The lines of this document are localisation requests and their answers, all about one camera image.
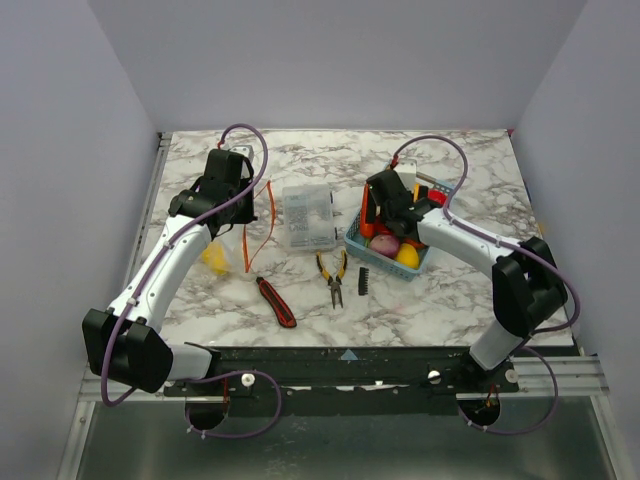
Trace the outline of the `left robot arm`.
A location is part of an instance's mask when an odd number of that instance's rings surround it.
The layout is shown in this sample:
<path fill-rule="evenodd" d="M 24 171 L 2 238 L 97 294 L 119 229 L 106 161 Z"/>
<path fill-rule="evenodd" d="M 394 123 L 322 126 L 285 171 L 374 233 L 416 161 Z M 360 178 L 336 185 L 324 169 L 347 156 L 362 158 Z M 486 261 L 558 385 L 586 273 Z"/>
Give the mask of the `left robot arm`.
<path fill-rule="evenodd" d="M 211 150 L 203 174 L 171 199 L 161 235 L 136 275 L 106 309 L 85 315 L 89 368 L 103 382 L 148 393 L 176 380 L 201 395 L 220 387 L 211 349 L 170 345 L 161 330 L 191 266 L 220 231 L 255 220 L 253 157 L 249 146 Z"/>

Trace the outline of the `red bell pepper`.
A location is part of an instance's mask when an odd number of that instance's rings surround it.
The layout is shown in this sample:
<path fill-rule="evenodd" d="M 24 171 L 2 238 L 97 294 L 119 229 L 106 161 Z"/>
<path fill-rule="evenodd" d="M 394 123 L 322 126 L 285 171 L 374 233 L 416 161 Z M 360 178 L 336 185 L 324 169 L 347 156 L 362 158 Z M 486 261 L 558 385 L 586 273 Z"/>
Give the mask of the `red bell pepper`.
<path fill-rule="evenodd" d="M 393 235 L 393 231 L 381 222 L 376 222 L 374 224 L 374 230 L 376 235 Z"/>

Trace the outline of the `clear zip top bag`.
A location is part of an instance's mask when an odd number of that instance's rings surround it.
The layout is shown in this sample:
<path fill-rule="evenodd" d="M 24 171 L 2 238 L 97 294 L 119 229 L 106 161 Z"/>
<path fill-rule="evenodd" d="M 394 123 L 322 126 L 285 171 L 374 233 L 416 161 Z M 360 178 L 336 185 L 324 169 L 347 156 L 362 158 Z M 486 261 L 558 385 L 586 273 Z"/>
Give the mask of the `clear zip top bag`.
<path fill-rule="evenodd" d="M 227 261 L 230 264 L 230 271 L 225 274 L 239 274 L 239 275 L 249 275 L 252 271 L 252 264 L 256 259 L 257 255 L 261 252 L 267 242 L 271 239 L 275 227 L 277 212 L 276 212 L 276 202 L 275 196 L 273 193 L 272 182 L 271 180 L 267 180 L 266 183 L 258 190 L 257 193 L 254 194 L 254 198 L 257 199 L 261 196 L 261 194 L 265 192 L 268 195 L 269 200 L 269 210 L 270 210 L 270 224 L 269 231 L 266 235 L 265 239 L 262 241 L 260 246 L 254 251 L 251 252 L 249 249 L 249 236 L 247 232 L 247 226 L 242 225 L 240 229 L 236 229 L 235 227 L 224 233 L 218 237 L 216 237 L 212 242 L 219 242 L 223 245 Z"/>

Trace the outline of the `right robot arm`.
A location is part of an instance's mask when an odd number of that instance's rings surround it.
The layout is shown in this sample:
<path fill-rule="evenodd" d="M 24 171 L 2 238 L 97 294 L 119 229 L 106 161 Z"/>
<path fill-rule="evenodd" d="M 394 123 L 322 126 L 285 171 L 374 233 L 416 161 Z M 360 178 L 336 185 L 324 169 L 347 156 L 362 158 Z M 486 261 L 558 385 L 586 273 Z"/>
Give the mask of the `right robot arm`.
<path fill-rule="evenodd" d="M 496 380 L 496 368 L 568 300 L 548 245 L 538 237 L 503 239 L 458 220 L 432 199 L 415 201 L 392 169 L 369 177 L 367 187 L 382 224 L 395 236 L 442 250 L 491 280 L 495 320 L 459 370 L 467 389 L 485 390 Z"/>

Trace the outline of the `orange carrot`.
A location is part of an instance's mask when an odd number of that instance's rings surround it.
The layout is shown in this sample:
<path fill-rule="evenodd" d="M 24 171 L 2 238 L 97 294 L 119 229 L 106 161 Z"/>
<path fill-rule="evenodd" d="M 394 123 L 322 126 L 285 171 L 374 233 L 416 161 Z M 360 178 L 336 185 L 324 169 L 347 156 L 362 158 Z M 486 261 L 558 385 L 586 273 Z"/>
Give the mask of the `orange carrot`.
<path fill-rule="evenodd" d="M 359 231 L 361 236 L 370 240 L 375 235 L 376 204 L 368 186 L 363 189 L 360 209 Z"/>

